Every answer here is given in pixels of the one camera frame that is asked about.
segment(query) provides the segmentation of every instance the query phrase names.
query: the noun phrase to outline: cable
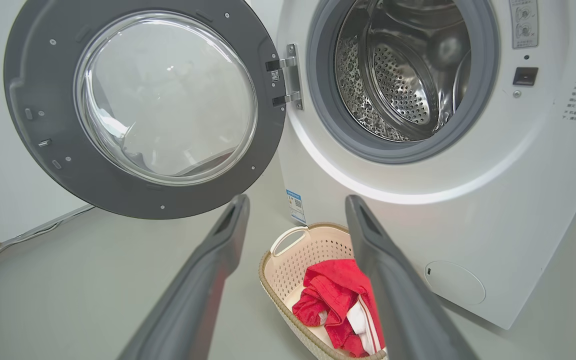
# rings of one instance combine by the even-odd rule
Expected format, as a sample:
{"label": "cable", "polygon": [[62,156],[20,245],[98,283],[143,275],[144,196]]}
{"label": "cable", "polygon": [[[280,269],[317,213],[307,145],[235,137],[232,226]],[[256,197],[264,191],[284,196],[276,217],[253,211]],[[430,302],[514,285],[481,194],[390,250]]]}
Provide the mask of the cable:
{"label": "cable", "polygon": [[23,238],[19,239],[19,240],[16,240],[16,241],[12,241],[12,242],[10,242],[10,243],[7,243],[7,244],[5,244],[4,246],[0,247],[0,253],[2,253],[4,250],[6,250],[7,248],[9,248],[10,246],[13,246],[14,244],[23,243],[23,242],[25,242],[25,241],[27,241],[27,240],[34,239],[34,238],[39,237],[39,236],[41,236],[41,235],[43,235],[43,234],[50,233],[51,231],[55,230],[59,225],[62,225],[62,223],[64,223],[65,221],[71,221],[71,220],[74,219],[75,217],[78,217],[78,216],[80,216],[81,214],[84,214],[85,212],[89,212],[90,210],[93,210],[93,209],[94,209],[94,207],[90,207],[89,209],[85,209],[85,210],[83,210],[83,211],[81,211],[81,212],[77,212],[76,214],[73,214],[72,216],[69,216],[69,217],[66,218],[66,219],[62,219],[62,221],[58,221],[57,223],[53,224],[52,226],[50,226],[50,227],[48,227],[48,228],[45,228],[44,230],[39,230],[39,231],[35,232],[34,234],[30,234],[30,235],[28,235],[28,236],[26,236],[26,237],[23,237]]}

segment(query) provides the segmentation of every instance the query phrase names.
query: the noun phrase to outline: white cloth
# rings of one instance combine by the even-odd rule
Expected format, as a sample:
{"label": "white cloth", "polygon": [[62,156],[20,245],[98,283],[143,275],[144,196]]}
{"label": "white cloth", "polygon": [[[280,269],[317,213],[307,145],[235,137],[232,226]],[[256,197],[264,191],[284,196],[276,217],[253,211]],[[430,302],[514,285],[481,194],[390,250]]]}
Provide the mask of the white cloth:
{"label": "white cloth", "polygon": [[326,310],[323,310],[322,312],[319,313],[319,325],[323,325],[326,324],[326,320],[328,319],[328,312]]}
{"label": "white cloth", "polygon": [[368,355],[373,355],[382,349],[373,318],[361,296],[357,298],[357,302],[348,310],[346,317],[354,333],[359,335],[361,346]]}

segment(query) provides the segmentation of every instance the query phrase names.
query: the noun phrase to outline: door glass window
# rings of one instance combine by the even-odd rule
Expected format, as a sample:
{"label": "door glass window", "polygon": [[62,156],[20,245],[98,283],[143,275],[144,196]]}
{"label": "door glass window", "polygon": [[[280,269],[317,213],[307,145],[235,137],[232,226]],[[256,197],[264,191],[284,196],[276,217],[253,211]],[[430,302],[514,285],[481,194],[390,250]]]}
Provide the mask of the door glass window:
{"label": "door glass window", "polygon": [[141,12],[101,30],[79,60],[75,105],[96,148],[163,185],[206,182],[252,141],[258,104],[233,48],[207,25]]}

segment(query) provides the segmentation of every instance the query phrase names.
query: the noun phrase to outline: washing machine door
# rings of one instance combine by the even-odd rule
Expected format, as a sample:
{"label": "washing machine door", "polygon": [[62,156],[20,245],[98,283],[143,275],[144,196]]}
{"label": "washing machine door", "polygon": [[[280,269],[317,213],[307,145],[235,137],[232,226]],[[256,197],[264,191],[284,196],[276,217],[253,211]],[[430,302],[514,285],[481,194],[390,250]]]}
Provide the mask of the washing machine door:
{"label": "washing machine door", "polygon": [[62,187],[175,219],[224,205],[269,164],[285,117],[278,60],[244,1],[28,0],[4,86],[27,150]]}

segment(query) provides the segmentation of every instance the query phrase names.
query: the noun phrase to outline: clothes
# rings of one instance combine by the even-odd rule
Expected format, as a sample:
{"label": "clothes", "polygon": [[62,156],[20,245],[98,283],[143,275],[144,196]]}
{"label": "clothes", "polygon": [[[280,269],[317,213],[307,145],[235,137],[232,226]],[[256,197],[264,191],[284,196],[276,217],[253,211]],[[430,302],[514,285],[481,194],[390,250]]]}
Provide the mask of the clothes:
{"label": "clothes", "polygon": [[319,326],[326,324],[326,320],[328,319],[328,312],[322,311],[319,313]]}
{"label": "clothes", "polygon": [[324,326],[335,349],[346,350],[355,358],[369,355],[348,320],[348,312],[359,296],[364,313],[373,315],[372,324],[377,335],[372,338],[373,344],[386,344],[377,316],[373,288],[355,260],[326,260],[314,264],[306,270],[303,285],[306,289],[292,306],[292,313],[306,326],[320,326],[320,313],[327,312]]}
{"label": "clothes", "polygon": [[368,355],[382,350],[373,317],[361,295],[357,296],[357,302],[348,310],[346,317],[354,333],[359,335],[361,346]]}

